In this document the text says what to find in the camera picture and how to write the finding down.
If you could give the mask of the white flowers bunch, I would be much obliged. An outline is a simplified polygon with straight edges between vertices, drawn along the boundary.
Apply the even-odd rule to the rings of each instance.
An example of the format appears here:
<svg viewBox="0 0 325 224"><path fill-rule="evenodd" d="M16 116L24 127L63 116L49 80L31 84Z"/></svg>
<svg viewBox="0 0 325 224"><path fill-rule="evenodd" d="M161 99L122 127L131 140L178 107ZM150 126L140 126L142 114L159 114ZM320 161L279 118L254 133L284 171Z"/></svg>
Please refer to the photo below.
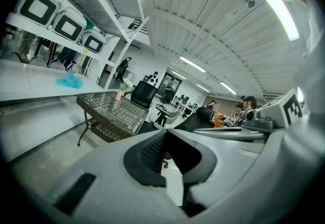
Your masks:
<svg viewBox="0 0 325 224"><path fill-rule="evenodd" d="M120 85L120 90L122 91L123 95L132 93L134 90L134 85L129 79L123 78L123 82Z"/></svg>

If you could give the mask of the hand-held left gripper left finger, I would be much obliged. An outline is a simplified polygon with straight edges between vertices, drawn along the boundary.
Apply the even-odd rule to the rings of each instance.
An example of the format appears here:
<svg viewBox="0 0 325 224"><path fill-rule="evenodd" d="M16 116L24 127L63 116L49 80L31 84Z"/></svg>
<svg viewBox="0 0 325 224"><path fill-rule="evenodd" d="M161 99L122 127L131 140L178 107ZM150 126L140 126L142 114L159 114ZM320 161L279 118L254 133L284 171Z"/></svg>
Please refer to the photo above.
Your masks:
<svg viewBox="0 0 325 224"><path fill-rule="evenodd" d="M127 172L123 157L132 146L164 134L163 130L102 145L83 156L61 175L43 196L30 200L54 224L179 224L187 214L169 197L165 187L144 186ZM70 214L58 201L87 174L94 180Z"/></svg>

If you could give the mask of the black high-back office chair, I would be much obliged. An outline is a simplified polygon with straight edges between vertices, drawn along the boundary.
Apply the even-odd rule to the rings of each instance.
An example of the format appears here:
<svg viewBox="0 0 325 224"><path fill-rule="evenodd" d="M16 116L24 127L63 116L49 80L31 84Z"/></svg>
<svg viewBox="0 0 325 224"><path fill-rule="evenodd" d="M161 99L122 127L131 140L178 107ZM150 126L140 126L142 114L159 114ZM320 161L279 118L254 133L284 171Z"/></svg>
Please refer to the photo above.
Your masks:
<svg viewBox="0 0 325 224"><path fill-rule="evenodd" d="M174 127L176 130L193 132L196 129L214 128L212 118L216 112L206 107L200 107L189 118Z"/></svg>

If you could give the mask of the black hanging sign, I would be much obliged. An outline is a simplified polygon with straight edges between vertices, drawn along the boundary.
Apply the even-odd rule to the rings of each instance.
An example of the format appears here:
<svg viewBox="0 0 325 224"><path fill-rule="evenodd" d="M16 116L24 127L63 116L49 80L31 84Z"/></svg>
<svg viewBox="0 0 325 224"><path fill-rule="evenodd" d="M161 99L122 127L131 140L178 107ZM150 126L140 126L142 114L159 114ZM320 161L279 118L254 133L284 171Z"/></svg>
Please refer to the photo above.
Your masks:
<svg viewBox="0 0 325 224"><path fill-rule="evenodd" d="M129 26L127 27L127 29L129 30L136 30L140 25L142 24L141 20L138 19L134 19Z"/></svg>

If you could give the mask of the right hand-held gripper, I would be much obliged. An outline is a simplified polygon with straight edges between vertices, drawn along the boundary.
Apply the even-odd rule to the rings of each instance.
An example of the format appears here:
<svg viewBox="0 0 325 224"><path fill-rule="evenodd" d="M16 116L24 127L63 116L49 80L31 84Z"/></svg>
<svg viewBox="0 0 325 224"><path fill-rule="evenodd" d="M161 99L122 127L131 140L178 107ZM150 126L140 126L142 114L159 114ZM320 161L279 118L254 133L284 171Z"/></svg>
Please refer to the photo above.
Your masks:
<svg viewBox="0 0 325 224"><path fill-rule="evenodd" d="M292 89L259 109L245 112L241 127L196 129L193 133L223 140L263 142L266 139L263 132L286 129L302 116L296 91Z"/></svg>

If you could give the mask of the grey shell chair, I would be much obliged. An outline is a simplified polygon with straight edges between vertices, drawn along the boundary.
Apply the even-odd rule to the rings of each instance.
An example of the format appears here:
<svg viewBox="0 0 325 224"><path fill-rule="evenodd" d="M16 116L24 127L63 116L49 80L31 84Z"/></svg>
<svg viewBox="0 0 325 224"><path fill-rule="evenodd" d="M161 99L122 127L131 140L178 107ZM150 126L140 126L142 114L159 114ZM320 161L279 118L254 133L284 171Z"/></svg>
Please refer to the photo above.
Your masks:
<svg viewBox="0 0 325 224"><path fill-rule="evenodd" d="M155 115L151 113L149 115L149 121L151 123L157 123L161 126L165 126L166 124L171 125L173 124L176 119L180 116L181 111L168 111L164 105L156 105L155 107L158 110L158 114Z"/></svg>

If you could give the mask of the black mesh office chair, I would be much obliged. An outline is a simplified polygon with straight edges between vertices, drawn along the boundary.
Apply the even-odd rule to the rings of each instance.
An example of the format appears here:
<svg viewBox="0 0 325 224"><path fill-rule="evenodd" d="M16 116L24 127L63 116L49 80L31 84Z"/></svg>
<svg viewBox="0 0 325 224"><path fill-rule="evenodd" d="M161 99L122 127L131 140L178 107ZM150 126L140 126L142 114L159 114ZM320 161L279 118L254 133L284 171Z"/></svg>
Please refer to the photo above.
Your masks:
<svg viewBox="0 0 325 224"><path fill-rule="evenodd" d="M157 88L147 82L140 81L131 93L131 101L148 109L157 92Z"/></svg>

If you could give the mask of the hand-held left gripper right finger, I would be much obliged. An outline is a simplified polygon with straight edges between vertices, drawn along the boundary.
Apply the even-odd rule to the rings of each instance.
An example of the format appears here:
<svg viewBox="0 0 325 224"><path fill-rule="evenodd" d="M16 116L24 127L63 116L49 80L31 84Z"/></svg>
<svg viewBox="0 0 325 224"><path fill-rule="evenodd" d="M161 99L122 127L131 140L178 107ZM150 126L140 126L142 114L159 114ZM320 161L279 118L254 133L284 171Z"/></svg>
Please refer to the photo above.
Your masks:
<svg viewBox="0 0 325 224"><path fill-rule="evenodd" d="M230 141L201 136L182 130L173 134L184 134L211 149L216 155L216 167L208 179L190 188L194 202L209 208L219 202L246 175L260 155L264 144Z"/></svg>

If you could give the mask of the white metal shelf rack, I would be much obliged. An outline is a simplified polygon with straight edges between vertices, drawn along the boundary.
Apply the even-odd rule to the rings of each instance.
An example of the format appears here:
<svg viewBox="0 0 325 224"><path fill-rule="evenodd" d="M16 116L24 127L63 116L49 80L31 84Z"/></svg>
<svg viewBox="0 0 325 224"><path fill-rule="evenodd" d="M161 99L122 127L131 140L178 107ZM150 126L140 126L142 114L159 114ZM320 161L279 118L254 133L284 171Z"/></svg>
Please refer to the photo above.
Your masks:
<svg viewBox="0 0 325 224"><path fill-rule="evenodd" d="M123 52L126 52L131 42L135 37L128 37L126 31L122 27L121 23L115 17L112 8L108 4L107 0L98 0L101 6L104 8L107 15L111 18L113 23L116 25L118 30L122 33L126 39L127 44L125 45ZM25 31L31 32L35 35L39 35L43 38L47 38L55 43L67 46L81 54L82 50L87 50L82 46L79 46L70 40L59 36L25 18L18 16L13 13L9 13L6 18L6 23ZM85 55L96 59L100 62L117 67L117 63L108 61L107 58L93 53L87 50L88 53ZM79 93L90 93L90 92L103 92L104 89L91 82L86 76L81 76L81 80L84 85L81 89L74 89L70 87L62 87L56 84L56 79L64 75L63 71L54 69L46 69L44 67L23 65L21 63L14 63L13 69L9 68L10 62L0 60L0 82L4 83L5 87L0 89L0 102L13 101L13 100L24 100L24 99L38 99L48 97L63 97L68 95L77 95Z"/></svg>

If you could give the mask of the wicker glass-top table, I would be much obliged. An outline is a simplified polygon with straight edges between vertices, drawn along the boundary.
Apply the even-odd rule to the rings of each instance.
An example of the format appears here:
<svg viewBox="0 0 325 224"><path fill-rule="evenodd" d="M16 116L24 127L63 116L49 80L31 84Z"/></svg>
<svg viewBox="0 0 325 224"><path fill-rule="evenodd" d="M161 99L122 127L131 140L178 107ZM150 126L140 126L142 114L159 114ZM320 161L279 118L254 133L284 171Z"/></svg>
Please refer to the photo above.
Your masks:
<svg viewBox="0 0 325 224"><path fill-rule="evenodd" d="M77 95L76 103L83 109L86 128L77 145L87 131L92 131L107 143L120 141L138 134L148 109L121 97L116 92L96 92Z"/></svg>

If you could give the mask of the ceiling light strip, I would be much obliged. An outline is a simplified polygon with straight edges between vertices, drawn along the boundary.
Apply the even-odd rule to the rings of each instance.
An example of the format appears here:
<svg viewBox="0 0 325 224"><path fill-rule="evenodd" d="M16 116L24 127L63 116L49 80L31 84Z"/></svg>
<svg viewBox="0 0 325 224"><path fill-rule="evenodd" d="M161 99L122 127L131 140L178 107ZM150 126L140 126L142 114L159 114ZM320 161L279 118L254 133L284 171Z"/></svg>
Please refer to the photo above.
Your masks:
<svg viewBox="0 0 325 224"><path fill-rule="evenodd" d="M286 7L283 0L265 0L272 8L278 19L280 20L290 41L297 40L300 35L296 24Z"/></svg>
<svg viewBox="0 0 325 224"><path fill-rule="evenodd" d="M220 85L222 85L223 87L225 87L230 93L232 93L233 95L237 95L237 93L232 90L227 84L225 84L224 82L220 82Z"/></svg>
<svg viewBox="0 0 325 224"><path fill-rule="evenodd" d="M181 59L183 62L185 62L186 64L191 65L192 67L196 68L196 69L199 70L200 72L202 72L202 73L205 73L205 72L206 72L205 69L201 68L200 66L198 66L197 64L193 63L192 61L186 59L185 57L181 56L180 59Z"/></svg>

